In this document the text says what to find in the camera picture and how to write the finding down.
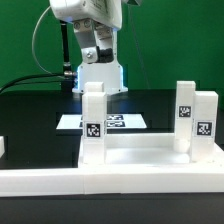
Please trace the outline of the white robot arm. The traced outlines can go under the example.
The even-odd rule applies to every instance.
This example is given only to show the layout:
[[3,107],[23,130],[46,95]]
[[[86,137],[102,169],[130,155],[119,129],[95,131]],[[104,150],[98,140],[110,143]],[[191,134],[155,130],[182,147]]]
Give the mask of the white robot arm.
[[108,95],[126,92],[117,59],[117,32],[122,27],[122,0],[49,0],[54,16],[73,25],[81,49],[74,93],[87,82],[102,82]]

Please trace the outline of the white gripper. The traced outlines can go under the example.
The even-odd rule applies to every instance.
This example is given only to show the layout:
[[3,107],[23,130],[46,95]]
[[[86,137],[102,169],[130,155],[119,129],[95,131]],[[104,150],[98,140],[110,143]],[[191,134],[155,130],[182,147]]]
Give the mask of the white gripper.
[[54,16],[74,22],[84,63],[114,60],[113,29],[122,27],[121,0],[49,0]]

